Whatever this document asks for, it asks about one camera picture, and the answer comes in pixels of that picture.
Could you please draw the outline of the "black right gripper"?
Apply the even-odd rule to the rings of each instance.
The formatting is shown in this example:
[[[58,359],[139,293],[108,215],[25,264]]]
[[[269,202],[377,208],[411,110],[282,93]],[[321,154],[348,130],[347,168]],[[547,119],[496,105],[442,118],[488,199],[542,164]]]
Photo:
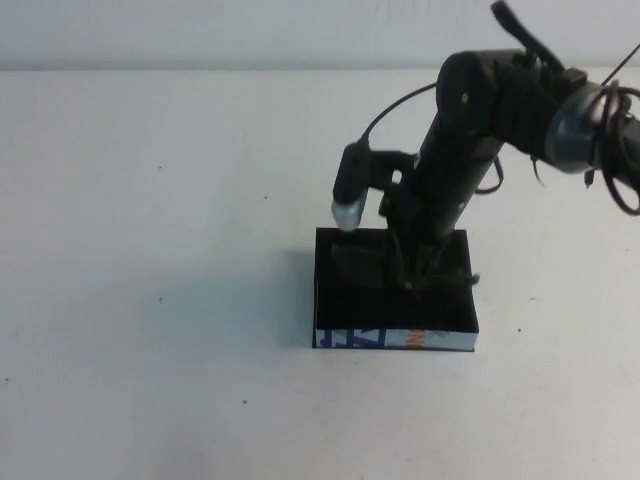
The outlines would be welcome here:
[[[397,186],[385,187],[385,197],[389,244],[399,250],[405,290],[425,290],[428,272],[432,281],[462,279],[462,254],[448,238],[493,161],[492,143],[425,143],[417,155],[381,152],[386,169],[402,172]]]

